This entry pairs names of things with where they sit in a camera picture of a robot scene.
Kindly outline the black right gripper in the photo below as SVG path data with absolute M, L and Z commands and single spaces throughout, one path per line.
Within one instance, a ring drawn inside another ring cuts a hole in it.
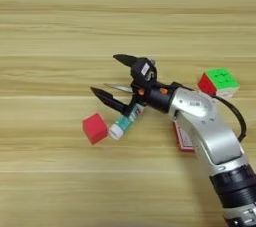
M 127 54 L 115 54 L 113 58 L 128 67 L 132 67 L 138 60 L 137 57 Z M 175 91 L 181 87 L 181 84 L 172 82 L 170 85 L 166 85 L 154 82 L 142 86 L 132 82 L 131 87 L 137 96 L 139 104 L 167 113 L 170 108 L 171 99 Z M 124 116 L 130 115 L 131 108 L 127 104 L 115 99 L 112 94 L 95 87 L 91 87 L 91 91 L 106 106 L 120 112 Z

